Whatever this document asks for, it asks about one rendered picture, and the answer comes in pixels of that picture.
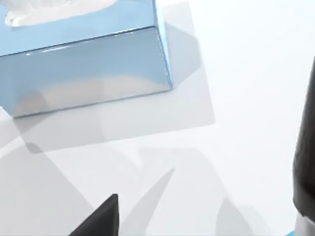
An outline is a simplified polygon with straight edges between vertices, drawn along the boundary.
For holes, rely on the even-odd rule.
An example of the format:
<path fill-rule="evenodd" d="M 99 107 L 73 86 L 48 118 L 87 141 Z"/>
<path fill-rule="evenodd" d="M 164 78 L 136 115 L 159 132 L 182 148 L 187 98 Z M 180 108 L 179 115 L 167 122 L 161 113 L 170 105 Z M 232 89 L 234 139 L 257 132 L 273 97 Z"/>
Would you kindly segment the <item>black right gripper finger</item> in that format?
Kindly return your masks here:
<path fill-rule="evenodd" d="M 69 236 L 119 236 L 119 197 L 112 194 Z"/>

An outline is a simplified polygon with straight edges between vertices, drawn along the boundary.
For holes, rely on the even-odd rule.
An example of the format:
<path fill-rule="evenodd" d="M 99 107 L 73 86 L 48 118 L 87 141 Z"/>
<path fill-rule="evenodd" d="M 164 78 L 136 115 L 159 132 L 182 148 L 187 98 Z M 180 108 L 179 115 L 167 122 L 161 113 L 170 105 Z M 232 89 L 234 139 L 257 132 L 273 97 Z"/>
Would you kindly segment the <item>light blue tissue box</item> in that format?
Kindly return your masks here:
<path fill-rule="evenodd" d="M 17 118 L 171 90 L 157 0 L 23 27 L 0 6 L 0 107 Z"/>

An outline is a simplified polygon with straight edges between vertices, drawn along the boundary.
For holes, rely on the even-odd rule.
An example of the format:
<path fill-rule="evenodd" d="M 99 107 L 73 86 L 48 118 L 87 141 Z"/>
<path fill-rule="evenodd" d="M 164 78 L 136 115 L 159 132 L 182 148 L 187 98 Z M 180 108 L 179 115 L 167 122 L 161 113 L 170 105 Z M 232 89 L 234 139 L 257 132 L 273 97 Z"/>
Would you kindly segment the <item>white tissue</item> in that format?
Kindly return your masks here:
<path fill-rule="evenodd" d="M 85 15 L 110 7 L 118 0 L 0 0 L 10 27 L 32 26 L 73 16 Z"/>

